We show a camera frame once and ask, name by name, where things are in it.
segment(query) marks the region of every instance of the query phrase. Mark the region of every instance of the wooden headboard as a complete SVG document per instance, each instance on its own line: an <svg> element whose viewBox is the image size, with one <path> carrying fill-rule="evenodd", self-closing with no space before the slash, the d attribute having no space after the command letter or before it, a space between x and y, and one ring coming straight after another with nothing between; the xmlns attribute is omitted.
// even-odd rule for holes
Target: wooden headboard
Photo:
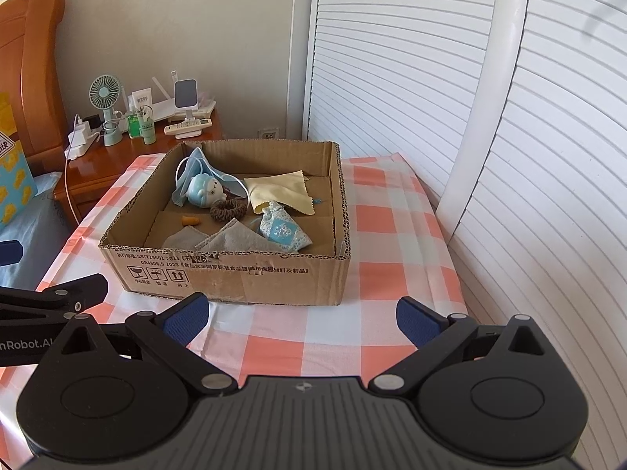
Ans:
<svg viewBox="0 0 627 470"><path fill-rule="evenodd" d="M68 124L56 77L56 27L65 0L0 5L0 92L8 92L33 176L63 171Z"/></svg>

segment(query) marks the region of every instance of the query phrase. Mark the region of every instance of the yellow gift bag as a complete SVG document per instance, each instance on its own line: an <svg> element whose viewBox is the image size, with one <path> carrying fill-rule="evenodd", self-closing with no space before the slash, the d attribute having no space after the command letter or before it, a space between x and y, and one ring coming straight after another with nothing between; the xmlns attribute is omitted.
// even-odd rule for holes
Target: yellow gift bag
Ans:
<svg viewBox="0 0 627 470"><path fill-rule="evenodd" d="M0 93L0 229L37 194L15 127L9 96Z"/></svg>

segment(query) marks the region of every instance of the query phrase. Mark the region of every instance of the wall outlet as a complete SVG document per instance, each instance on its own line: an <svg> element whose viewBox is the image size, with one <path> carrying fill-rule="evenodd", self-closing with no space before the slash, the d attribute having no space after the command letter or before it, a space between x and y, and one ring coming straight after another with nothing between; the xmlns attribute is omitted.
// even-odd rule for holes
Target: wall outlet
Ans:
<svg viewBox="0 0 627 470"><path fill-rule="evenodd" d="M257 131L259 139L278 139L278 129L259 129Z"/></svg>

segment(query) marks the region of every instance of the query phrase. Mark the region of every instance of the white charging cable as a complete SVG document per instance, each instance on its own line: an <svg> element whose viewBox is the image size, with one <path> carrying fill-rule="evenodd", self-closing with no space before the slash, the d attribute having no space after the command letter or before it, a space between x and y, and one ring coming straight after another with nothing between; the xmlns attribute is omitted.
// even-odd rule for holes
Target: white charging cable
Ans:
<svg viewBox="0 0 627 470"><path fill-rule="evenodd" d="M121 111L114 111L114 117L111 120L105 120L102 123L102 131L100 133L100 136L103 136L104 134L107 134L107 132L109 133L114 133L115 131L118 130L118 128L120 127L120 122L124 120L124 115L122 114Z"/></svg>
<svg viewBox="0 0 627 470"><path fill-rule="evenodd" d="M72 126L72 139L70 140L70 148L68 149L68 157L65 158L65 169L63 170L63 181L65 182L65 196L68 199L68 204L70 205L70 210L72 211L72 215L74 216L74 220L76 221L77 225L79 225L80 222L78 221L78 217L76 216L76 212L74 211L74 207L72 205L72 200L70 199L70 191L68 189L68 163L70 163L70 153L69 153L69 150L71 150L72 144L74 143L74 136L76 136L76 133L74 132L74 130L76 129L76 124L78 123L79 120L80 120L80 117L79 117L78 114L76 114L74 116L74 125Z"/></svg>

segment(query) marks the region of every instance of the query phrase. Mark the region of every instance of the blue gripper pad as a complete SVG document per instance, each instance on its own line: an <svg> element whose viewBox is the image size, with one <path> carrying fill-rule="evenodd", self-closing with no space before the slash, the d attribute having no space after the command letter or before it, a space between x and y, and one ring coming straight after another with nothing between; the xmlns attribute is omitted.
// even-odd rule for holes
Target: blue gripper pad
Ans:
<svg viewBox="0 0 627 470"><path fill-rule="evenodd" d="M159 315L165 334L184 347L192 342L209 321L209 301L205 295L195 293L191 297Z"/></svg>
<svg viewBox="0 0 627 470"><path fill-rule="evenodd" d="M0 242L0 267L19 263L24 255L24 248L17 240Z"/></svg>
<svg viewBox="0 0 627 470"><path fill-rule="evenodd" d="M421 348L448 328L448 320L411 297L396 304L396 325L416 348Z"/></svg>

